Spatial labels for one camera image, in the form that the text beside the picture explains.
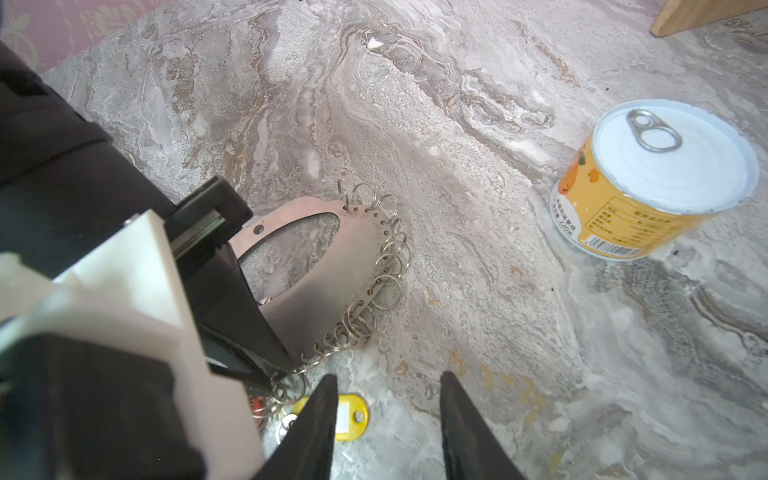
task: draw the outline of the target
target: yellow key tag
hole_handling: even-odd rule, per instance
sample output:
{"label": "yellow key tag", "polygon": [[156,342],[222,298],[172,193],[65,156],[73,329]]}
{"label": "yellow key tag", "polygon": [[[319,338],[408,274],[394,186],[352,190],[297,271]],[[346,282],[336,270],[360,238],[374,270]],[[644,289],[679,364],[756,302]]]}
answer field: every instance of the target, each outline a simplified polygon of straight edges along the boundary
{"label": "yellow key tag", "polygon": [[[299,415],[309,397],[304,397],[293,406],[291,413]],[[337,442],[351,442],[360,438],[368,428],[368,405],[357,395],[339,395],[339,409],[336,410]]]}

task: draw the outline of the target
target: white can lid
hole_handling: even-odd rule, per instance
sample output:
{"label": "white can lid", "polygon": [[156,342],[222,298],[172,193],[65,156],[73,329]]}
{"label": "white can lid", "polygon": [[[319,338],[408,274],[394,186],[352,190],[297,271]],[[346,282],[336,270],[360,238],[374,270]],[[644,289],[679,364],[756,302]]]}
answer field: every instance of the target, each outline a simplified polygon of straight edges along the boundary
{"label": "white can lid", "polygon": [[755,151],[734,127],[678,101],[617,106],[594,129],[592,151],[619,190],[675,214],[708,214],[737,205],[760,175]]}

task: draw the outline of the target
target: marble countertop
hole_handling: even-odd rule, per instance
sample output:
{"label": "marble countertop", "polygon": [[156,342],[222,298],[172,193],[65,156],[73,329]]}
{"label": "marble countertop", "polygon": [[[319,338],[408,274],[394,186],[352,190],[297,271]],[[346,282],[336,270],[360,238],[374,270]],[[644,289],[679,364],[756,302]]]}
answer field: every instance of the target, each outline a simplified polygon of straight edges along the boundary
{"label": "marble countertop", "polygon": [[[659,3],[175,2],[44,79],[175,201],[213,175],[257,217],[339,178],[398,196],[406,300],[323,366],[372,413],[335,478],[444,478],[446,369],[531,480],[765,478],[766,183],[632,263],[576,251],[546,207],[600,116],[640,98],[736,125],[765,178],[768,10],[654,38]],[[247,258],[257,298],[333,229]]]}

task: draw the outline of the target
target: barcode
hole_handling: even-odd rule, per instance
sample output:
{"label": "barcode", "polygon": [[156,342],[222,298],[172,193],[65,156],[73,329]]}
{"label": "barcode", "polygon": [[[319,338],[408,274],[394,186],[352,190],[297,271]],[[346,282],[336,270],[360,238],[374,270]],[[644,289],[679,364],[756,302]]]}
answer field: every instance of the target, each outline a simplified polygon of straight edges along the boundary
{"label": "barcode", "polygon": [[616,243],[607,242],[595,235],[590,235],[584,241],[587,247],[594,248],[598,252],[614,255],[615,257],[634,257],[640,252],[639,248],[622,247]]}

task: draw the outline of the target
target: canned food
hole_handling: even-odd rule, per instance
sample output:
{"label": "canned food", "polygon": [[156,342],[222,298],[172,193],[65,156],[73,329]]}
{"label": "canned food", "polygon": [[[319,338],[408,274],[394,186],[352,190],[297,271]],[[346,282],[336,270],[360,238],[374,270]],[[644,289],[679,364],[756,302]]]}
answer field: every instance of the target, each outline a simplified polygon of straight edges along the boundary
{"label": "canned food", "polygon": [[551,193],[583,251],[632,260],[747,198],[760,168],[739,132],[700,108],[639,100],[609,111]]}

